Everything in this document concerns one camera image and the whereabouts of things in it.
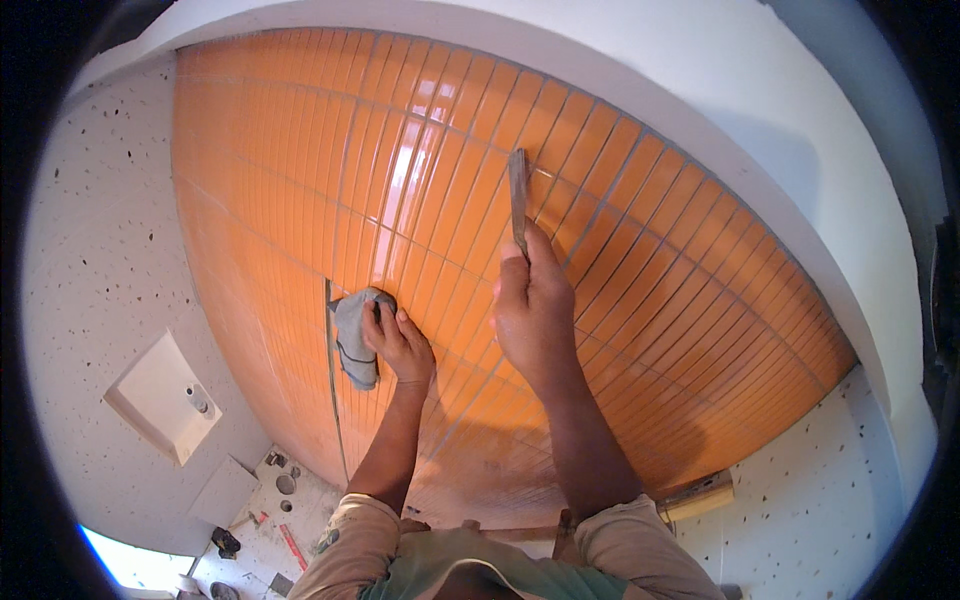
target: beige shirt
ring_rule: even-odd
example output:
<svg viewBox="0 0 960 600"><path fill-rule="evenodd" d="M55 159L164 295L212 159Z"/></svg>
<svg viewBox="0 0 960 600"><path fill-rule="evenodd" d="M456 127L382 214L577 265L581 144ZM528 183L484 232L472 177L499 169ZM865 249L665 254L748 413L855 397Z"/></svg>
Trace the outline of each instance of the beige shirt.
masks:
<svg viewBox="0 0 960 600"><path fill-rule="evenodd" d="M344 496L316 558L287 597L432 600L451 570L475 563L530 600L723 599L646 494L580 523L574 541L587 567L533 560L466 529L401 535L399 525L382 502L364 494Z"/></svg>

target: man's right hand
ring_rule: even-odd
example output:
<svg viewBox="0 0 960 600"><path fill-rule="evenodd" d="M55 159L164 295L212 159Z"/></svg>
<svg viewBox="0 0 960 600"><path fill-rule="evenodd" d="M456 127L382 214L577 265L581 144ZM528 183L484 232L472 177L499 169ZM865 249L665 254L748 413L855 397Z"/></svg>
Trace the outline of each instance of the man's right hand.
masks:
<svg viewBox="0 0 960 600"><path fill-rule="evenodd" d="M516 242L501 247L493 324L504 356L544 398L571 376L582 380L583 369L573 339L573 288L543 229L527 219L525 232L529 265Z"/></svg>

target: person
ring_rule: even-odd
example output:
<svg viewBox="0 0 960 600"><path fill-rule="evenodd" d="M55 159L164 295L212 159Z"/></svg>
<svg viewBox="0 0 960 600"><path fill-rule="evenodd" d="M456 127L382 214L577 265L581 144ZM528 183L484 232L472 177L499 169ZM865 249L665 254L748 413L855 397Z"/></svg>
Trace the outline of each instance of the person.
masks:
<svg viewBox="0 0 960 600"><path fill-rule="evenodd" d="M525 237L529 263L516 243L502 247L492 324L543 404L586 566L533 560L463 527L401 535L436 365L404 310L380 304L378 323L368 300L364 340L396 373L396 390L291 600L724 597L660 520L589 390L573 338L573 289L549 237L529 220Z"/></svg>

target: recessed shelf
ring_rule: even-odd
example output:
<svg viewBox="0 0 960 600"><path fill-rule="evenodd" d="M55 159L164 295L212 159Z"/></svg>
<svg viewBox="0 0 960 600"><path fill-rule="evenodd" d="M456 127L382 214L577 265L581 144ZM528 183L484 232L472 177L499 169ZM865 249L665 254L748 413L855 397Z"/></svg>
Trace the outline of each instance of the recessed shelf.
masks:
<svg viewBox="0 0 960 600"><path fill-rule="evenodd" d="M127 367L104 400L180 467L223 415L169 330Z"/></svg>

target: shirt sleeve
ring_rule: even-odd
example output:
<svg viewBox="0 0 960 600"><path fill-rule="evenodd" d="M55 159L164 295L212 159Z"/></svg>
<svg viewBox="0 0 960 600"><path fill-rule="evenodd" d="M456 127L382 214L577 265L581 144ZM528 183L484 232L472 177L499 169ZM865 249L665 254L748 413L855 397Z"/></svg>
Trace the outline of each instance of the shirt sleeve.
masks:
<svg viewBox="0 0 960 600"><path fill-rule="evenodd" d="M707 573L677 543L645 493L588 518L573 538L589 566L629 580L658 600L724 600Z"/></svg>
<svg viewBox="0 0 960 600"><path fill-rule="evenodd" d="M400 541L399 525L383 502L362 493L345 495L288 600L355 600L361 589L387 574Z"/></svg>

